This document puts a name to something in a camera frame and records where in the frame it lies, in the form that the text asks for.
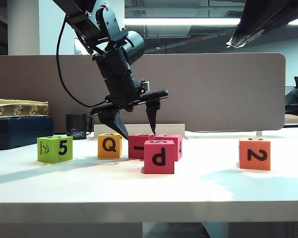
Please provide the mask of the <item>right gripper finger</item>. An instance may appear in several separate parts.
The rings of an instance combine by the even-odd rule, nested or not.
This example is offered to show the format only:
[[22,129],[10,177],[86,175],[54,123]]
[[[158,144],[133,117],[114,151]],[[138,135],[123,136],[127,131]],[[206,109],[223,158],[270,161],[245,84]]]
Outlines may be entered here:
[[245,45],[261,35],[287,24],[287,0],[248,0],[240,22],[227,45]]
[[246,43],[298,19],[298,0],[247,0],[232,35],[232,46]]

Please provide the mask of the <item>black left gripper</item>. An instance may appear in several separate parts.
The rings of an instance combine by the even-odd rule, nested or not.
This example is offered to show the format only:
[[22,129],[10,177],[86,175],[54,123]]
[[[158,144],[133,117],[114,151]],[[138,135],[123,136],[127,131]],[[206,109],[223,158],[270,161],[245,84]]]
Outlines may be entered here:
[[146,93],[146,82],[136,82],[121,48],[92,57],[96,61],[109,91],[106,105],[94,107],[91,115],[98,115],[101,123],[125,139],[129,134],[118,110],[133,111],[134,106],[146,103],[146,113],[153,133],[156,133],[156,112],[160,100],[168,97],[167,89]]

